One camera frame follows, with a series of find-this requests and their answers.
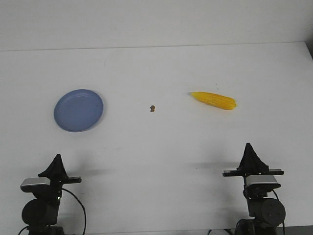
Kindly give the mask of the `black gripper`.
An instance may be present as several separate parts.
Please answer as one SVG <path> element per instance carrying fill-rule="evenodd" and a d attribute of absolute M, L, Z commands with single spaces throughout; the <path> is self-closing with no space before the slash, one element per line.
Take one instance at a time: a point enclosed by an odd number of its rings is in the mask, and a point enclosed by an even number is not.
<path fill-rule="evenodd" d="M 54 176 L 58 171 L 58 165 L 60 176 Z M 49 186 L 51 189 L 61 189 L 63 185 L 79 184 L 82 182 L 81 177 L 68 177 L 60 154 L 55 156 L 48 168 L 39 173 L 38 177 L 51 177 Z"/>
<path fill-rule="evenodd" d="M 269 170 L 269 166 L 266 165 L 261 159 L 258 157 L 256 152 L 254 151 L 252 145 L 250 143 L 246 143 L 244 153 L 242 159 L 240 161 L 237 170 L 225 170 L 222 175 L 224 177 L 247 177 L 249 175 L 284 175 L 284 171 L 281 169 L 270 169 L 268 172 L 244 172 L 242 170 L 245 169 L 247 165 L 247 157 L 250 152 L 250 161 L 251 168 L 254 170 Z"/>

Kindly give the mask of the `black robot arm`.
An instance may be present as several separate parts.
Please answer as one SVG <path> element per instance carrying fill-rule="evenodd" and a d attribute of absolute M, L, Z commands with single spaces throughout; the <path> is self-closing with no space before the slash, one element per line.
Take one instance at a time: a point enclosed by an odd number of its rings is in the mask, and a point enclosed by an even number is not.
<path fill-rule="evenodd" d="M 237 222 L 235 235 L 277 234 L 277 227 L 284 225 L 286 210 L 275 192 L 281 186 L 275 177 L 283 174 L 283 170 L 270 169 L 261 161 L 250 143 L 245 145 L 239 166 L 223 172 L 224 177 L 243 178 L 243 196 L 251 217 Z"/>
<path fill-rule="evenodd" d="M 84 215 L 83 234 L 87 227 L 86 209 L 78 197 L 63 185 L 79 184 L 81 177 L 69 177 L 64 168 L 60 154 L 57 154 L 46 170 L 35 178 L 26 178 L 20 185 L 25 193 L 32 193 L 34 199 L 29 201 L 22 210 L 22 220 L 26 226 L 20 230 L 28 230 L 29 235 L 63 235 L 64 228 L 57 226 L 60 200 L 63 191 L 72 195 L 82 207 Z"/>

